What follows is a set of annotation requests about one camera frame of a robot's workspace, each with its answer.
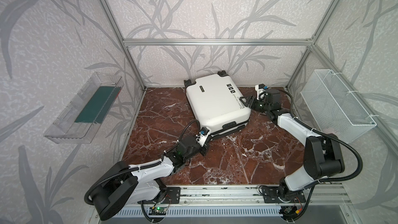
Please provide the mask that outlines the black and white suitcase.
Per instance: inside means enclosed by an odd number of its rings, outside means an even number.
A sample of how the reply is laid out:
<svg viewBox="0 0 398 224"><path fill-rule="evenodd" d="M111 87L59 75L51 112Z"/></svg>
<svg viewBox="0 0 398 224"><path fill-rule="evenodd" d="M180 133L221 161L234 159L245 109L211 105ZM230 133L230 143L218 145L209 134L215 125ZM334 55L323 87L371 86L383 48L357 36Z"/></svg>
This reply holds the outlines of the black and white suitcase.
<svg viewBox="0 0 398 224"><path fill-rule="evenodd" d="M184 81L187 99L201 127L211 130L212 139L238 132L249 122L251 109L240 101L243 96L226 71Z"/></svg>

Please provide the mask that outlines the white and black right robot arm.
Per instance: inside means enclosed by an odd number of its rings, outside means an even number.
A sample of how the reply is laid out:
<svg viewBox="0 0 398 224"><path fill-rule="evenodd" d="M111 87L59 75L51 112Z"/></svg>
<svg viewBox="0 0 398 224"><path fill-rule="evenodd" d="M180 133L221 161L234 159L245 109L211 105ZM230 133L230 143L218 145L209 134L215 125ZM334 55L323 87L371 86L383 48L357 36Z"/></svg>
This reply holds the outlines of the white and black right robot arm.
<svg viewBox="0 0 398 224"><path fill-rule="evenodd" d="M321 179L344 172L344 159L338 142L316 134L311 127L300 124L290 110L282 108L281 90L262 88L256 91L257 96L242 96L239 100L245 107L265 114L305 147L303 165L281 179L277 188L266 188L266 194L276 194L280 201L288 203Z"/></svg>

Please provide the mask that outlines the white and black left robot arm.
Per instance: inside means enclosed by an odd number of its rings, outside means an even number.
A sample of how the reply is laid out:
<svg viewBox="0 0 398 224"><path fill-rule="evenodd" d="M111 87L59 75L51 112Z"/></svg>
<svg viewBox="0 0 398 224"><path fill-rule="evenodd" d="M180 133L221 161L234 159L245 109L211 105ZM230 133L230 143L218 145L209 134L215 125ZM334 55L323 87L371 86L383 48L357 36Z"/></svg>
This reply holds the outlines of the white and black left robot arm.
<svg viewBox="0 0 398 224"><path fill-rule="evenodd" d="M167 187L162 178L178 173L194 156L206 155L211 134L201 131L178 141L160 159L128 165L114 164L85 193L84 201L93 205L102 221L118 214L125 205L165 198Z"/></svg>

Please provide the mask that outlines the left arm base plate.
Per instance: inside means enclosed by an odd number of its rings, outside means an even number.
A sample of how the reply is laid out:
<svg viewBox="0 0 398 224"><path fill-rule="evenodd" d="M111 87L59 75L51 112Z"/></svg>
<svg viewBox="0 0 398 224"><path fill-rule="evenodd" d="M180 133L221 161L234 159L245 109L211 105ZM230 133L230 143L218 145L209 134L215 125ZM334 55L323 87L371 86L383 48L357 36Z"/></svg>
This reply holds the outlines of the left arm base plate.
<svg viewBox="0 0 398 224"><path fill-rule="evenodd" d="M180 202L180 196L180 187L166 187L160 190L158 195L153 199L153 202L162 204L178 204Z"/></svg>

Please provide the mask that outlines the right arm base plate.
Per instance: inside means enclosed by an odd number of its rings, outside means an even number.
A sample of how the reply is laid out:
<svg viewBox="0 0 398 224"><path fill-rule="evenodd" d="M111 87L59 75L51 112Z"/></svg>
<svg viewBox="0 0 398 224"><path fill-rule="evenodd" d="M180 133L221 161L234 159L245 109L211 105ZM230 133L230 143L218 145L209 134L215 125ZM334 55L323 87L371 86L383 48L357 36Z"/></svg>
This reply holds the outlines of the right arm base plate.
<svg viewBox="0 0 398 224"><path fill-rule="evenodd" d="M291 191L285 186L259 186L265 203L306 203L303 191Z"/></svg>

